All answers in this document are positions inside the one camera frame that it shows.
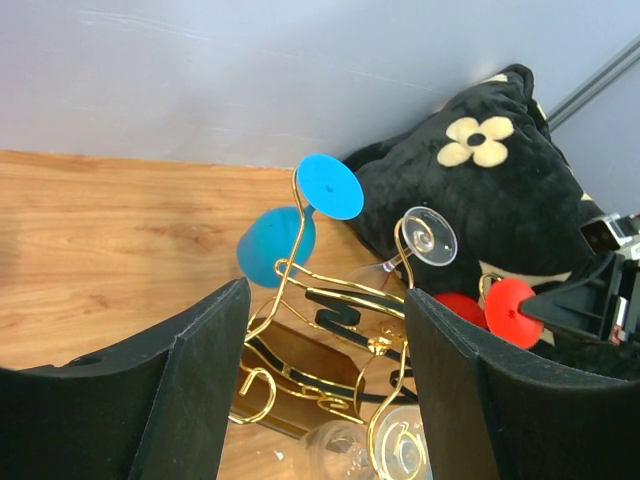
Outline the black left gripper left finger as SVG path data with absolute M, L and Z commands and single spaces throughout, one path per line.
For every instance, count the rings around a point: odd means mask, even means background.
M 250 306 L 245 279 L 66 365 L 1 372 L 5 479 L 213 479 Z

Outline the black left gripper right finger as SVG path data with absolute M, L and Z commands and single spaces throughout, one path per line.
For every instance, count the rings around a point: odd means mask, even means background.
M 419 289 L 404 310 L 435 478 L 638 478 L 637 382 L 520 349 Z

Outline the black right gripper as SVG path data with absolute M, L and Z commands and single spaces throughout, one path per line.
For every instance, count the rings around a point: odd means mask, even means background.
M 613 321 L 616 255 L 592 258 L 568 280 L 524 300 L 519 311 L 543 322 L 549 329 L 571 335 L 608 335 L 615 345 L 639 342 L 639 236 L 621 249 Z

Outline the red plastic wine glass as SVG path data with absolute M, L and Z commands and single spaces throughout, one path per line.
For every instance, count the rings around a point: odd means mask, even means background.
M 441 293 L 435 299 L 468 323 L 521 349 L 530 349 L 541 339 L 544 323 L 522 313 L 520 305 L 534 297 L 534 290 L 523 281 L 508 278 L 489 289 L 484 307 L 459 293 Z

